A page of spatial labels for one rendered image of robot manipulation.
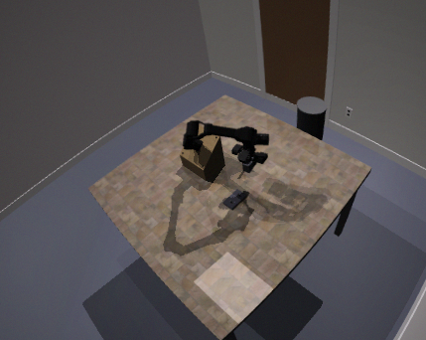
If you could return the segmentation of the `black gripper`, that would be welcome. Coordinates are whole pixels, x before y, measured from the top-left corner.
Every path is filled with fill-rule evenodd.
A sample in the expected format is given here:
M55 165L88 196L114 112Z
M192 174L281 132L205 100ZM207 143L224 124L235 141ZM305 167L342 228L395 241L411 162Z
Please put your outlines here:
M255 148L254 145L252 146L245 146L245 145L240 145L240 144L235 144L235 146L232 148L231 153L234 155L239 154L242 151L242 147L244 147L246 150L250 149L253 153L253 166L255 167L256 163L260 163L263 164L265 162L265 160L268 157L267 153L264 152L255 152Z

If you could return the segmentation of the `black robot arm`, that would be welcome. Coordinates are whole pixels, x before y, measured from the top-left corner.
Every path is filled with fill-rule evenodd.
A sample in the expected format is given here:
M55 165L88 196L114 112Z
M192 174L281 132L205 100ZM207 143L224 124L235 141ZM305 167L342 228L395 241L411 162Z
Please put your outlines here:
M204 126L204 132L198 135L199 133L199 124ZM231 137L236 139L239 142L242 142L245 146L252 145L269 145L269 134L257 133L257 130L252 127L241 127L235 129L232 127L212 125L209 123L203 124L198 120L187 122L186 133L184 133L183 146L184 149L195 149L200 150L202 146L202 139L206 135L218 135L224 137ZM242 151L237 156L237 159L247 164L250 163L253 157L253 153L250 149L246 150L242 147Z

